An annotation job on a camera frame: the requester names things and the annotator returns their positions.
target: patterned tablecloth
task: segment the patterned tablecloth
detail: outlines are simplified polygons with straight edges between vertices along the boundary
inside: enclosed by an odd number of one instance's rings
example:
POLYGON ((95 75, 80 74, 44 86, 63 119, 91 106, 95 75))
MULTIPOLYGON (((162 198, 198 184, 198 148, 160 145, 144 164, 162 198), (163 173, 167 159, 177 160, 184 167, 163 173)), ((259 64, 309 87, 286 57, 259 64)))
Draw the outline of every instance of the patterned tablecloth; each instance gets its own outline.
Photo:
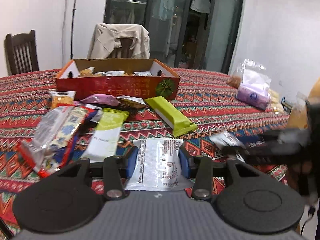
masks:
MULTIPOLYGON (((49 111, 55 90, 55 76, 59 70, 20 74, 0 79, 0 215, 9 228, 19 230, 12 213, 15 194, 39 178, 19 158, 16 144, 31 138, 41 116, 49 111)), ((198 125, 196 133, 182 138, 192 155, 206 155, 215 161, 224 161, 220 151, 208 135, 221 130, 236 136, 248 136, 270 129, 283 128, 288 116, 262 112, 235 99, 236 89, 226 84, 228 76, 222 73, 176 69, 181 76, 177 97, 172 104, 198 125)), ((76 144, 73 160, 84 152, 94 128, 84 129, 76 144)), ((130 116, 122 127, 118 151, 123 152, 129 141, 141 138, 172 137, 172 129, 150 108, 130 116)), ((285 166, 261 166, 276 179, 283 178, 285 166)), ((100 182, 92 185, 97 192, 103 190, 100 182)), ((223 189, 223 179, 213 179, 213 191, 223 189)))

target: beige jacket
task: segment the beige jacket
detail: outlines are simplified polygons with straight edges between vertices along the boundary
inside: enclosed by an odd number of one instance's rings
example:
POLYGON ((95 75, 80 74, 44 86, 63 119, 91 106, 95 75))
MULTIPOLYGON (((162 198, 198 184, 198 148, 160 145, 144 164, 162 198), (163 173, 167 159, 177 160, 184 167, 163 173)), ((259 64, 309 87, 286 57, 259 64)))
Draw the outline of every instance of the beige jacket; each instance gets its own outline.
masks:
POLYGON ((96 25, 87 58, 106 58, 113 49, 121 48, 119 38, 132 38, 132 58, 150 58, 149 32, 138 24, 96 25))

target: wooden chair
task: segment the wooden chair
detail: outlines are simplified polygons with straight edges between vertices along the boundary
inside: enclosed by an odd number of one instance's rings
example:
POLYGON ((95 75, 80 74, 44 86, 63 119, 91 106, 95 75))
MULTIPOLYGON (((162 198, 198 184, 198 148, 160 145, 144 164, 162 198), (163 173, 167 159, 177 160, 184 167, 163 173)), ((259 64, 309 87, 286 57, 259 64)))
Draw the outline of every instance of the wooden chair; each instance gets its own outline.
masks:
POLYGON ((8 34, 4 40, 4 49, 12 75, 39 71, 35 30, 14 36, 8 34))
POLYGON ((119 38, 121 47, 114 49, 107 58, 131 58, 133 50, 130 50, 130 46, 133 42, 131 38, 119 38))

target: black circular pad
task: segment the black circular pad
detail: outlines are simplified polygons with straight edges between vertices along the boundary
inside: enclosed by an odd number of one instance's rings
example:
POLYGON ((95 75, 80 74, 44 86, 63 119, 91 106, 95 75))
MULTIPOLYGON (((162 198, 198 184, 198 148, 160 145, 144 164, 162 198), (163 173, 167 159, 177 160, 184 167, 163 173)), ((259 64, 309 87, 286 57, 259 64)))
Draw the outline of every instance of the black circular pad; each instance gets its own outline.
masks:
POLYGON ((74 178, 54 178, 17 195, 13 213, 21 228, 40 233, 62 233, 91 221, 102 207, 101 198, 74 178))
POLYGON ((296 191, 262 177, 240 179, 230 185, 217 197, 215 207, 231 226, 256 234, 292 229, 304 211, 296 191))

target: cardboard box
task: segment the cardboard box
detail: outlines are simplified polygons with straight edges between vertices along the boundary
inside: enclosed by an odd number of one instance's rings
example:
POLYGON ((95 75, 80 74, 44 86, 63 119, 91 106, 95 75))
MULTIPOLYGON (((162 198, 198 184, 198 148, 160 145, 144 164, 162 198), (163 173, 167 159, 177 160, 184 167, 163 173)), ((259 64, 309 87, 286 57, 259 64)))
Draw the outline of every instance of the cardboard box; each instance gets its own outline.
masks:
POLYGON ((163 96, 175 99, 180 77, 156 59, 106 58, 70 60, 57 74, 57 91, 76 91, 75 100, 94 94, 137 98, 163 96), (122 70, 125 73, 150 71, 153 76, 79 77, 81 70, 94 67, 93 73, 122 70))

